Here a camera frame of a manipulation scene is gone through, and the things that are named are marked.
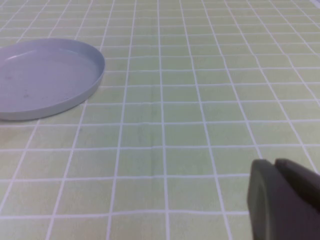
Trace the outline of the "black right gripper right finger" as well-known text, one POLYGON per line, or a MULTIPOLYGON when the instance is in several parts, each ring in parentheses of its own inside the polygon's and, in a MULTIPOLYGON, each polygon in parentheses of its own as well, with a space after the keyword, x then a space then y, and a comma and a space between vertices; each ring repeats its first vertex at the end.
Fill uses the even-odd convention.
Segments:
POLYGON ((319 217, 320 176, 286 158, 276 159, 274 167, 274 216, 319 217))

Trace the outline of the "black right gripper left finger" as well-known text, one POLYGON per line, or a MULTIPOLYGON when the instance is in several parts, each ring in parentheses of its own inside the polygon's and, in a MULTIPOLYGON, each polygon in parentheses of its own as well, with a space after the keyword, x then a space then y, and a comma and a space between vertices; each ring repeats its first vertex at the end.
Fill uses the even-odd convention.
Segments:
POLYGON ((275 163, 255 159, 251 164, 247 207, 255 240, 318 240, 319 217, 275 217, 275 163))

